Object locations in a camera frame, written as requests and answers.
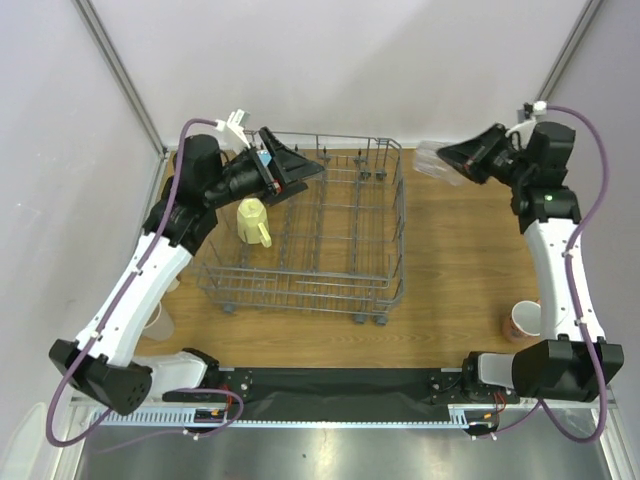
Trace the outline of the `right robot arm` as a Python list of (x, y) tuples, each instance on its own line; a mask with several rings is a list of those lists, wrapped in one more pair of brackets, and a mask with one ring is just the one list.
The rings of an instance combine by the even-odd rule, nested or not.
[(583, 219), (564, 184), (575, 137), (574, 129), (552, 121), (495, 124), (436, 152), (474, 183), (494, 178), (511, 189), (539, 290), (539, 342), (513, 355), (471, 353), (472, 369), (460, 377), (470, 401), (482, 402), (500, 386), (520, 397), (591, 402), (601, 390), (596, 374), (611, 381), (623, 366), (621, 345), (607, 341), (591, 303), (578, 231)]

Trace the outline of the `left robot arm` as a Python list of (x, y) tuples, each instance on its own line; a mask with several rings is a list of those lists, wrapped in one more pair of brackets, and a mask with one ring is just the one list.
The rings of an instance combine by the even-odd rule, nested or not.
[(186, 389), (202, 401), (218, 393), (217, 362), (203, 352), (185, 348), (164, 357), (136, 357), (144, 327), (216, 227), (219, 209), (251, 196), (280, 202), (324, 170), (266, 127), (255, 146), (242, 131), (220, 121), (212, 125), (211, 134), (182, 132), (174, 174), (143, 224), (126, 271), (75, 340), (58, 339), (49, 352), (65, 382), (120, 415), (171, 391)]

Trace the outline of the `clear glass cup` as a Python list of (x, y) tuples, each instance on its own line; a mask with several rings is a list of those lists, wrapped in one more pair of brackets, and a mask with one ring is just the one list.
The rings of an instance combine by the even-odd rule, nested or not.
[(413, 169), (450, 185), (461, 186), (465, 178), (437, 156), (437, 151), (445, 146), (448, 143), (429, 140), (419, 142), (415, 149)]

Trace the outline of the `pink patterned mug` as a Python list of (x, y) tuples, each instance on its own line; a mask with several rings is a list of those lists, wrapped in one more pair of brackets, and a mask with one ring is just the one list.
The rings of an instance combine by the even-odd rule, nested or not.
[(517, 302), (502, 322), (502, 334), (511, 342), (538, 338), (541, 334), (541, 306), (538, 302)]

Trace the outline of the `pale yellow mug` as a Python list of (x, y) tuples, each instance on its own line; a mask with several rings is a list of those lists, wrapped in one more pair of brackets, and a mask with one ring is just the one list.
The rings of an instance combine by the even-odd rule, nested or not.
[(246, 198), (237, 208), (237, 233), (246, 244), (272, 246), (265, 205), (257, 198)]

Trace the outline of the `blue butterfly mug orange inside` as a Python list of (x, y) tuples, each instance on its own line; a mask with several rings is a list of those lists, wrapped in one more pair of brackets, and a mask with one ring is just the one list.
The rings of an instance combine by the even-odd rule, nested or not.
[(272, 160), (271, 154), (267, 150), (258, 151), (257, 154), (262, 165), (267, 167)]

